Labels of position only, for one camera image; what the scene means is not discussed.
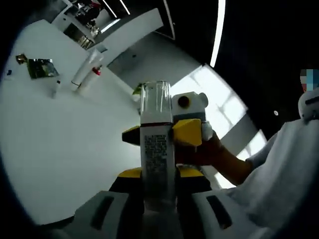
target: small bottle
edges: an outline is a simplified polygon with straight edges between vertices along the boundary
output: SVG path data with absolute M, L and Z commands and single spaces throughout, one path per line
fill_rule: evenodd
M 60 88 L 61 88 L 61 81 L 57 80 L 55 85 L 54 85 L 53 91 L 52 91 L 52 98 L 53 99 L 56 97 L 56 94 L 57 94 L 57 92 L 59 91 Z
M 96 79 L 98 79 L 101 75 L 101 68 L 102 65 L 95 68 L 93 67 L 92 71 L 90 71 L 86 77 L 83 79 L 82 83 L 80 84 L 79 88 L 76 90 L 78 93 L 82 93 L 87 90 Z

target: white table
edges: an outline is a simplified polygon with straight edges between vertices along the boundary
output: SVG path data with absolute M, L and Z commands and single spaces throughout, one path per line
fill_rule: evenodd
M 54 79 L 31 80 L 15 55 L 50 58 L 62 75 L 62 89 L 50 97 Z M 130 96 L 110 70 L 85 96 L 68 85 L 88 53 L 45 20 L 28 26 L 6 69 L 13 79 L 0 88 L 0 149 L 12 187 L 37 224 L 70 217 L 118 173 L 140 165 L 140 149 L 121 141 L 139 124 Z

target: window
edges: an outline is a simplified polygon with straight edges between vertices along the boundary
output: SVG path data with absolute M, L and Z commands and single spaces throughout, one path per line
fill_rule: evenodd
M 219 138 L 225 136 L 246 112 L 246 106 L 235 92 L 206 65 L 173 85 L 170 92 L 172 96 L 186 92 L 204 92 L 209 102 L 205 109 L 206 119 Z
M 249 144 L 244 148 L 238 155 L 237 158 L 245 161 L 247 158 L 251 157 L 255 153 L 257 153 L 260 149 L 262 149 L 266 145 L 267 141 L 265 136 L 261 131 L 259 131 L 253 139 L 249 142 Z M 231 182 L 229 182 L 223 175 L 220 173 L 216 173 L 215 178 L 220 185 L 221 188 L 232 188 L 235 187 Z

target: red cap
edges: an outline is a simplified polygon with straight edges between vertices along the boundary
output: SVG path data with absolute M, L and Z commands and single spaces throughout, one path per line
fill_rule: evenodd
M 101 67 L 98 67 L 98 68 L 93 67 L 92 71 L 99 76 L 99 75 L 101 75 L 100 69 L 101 69 Z

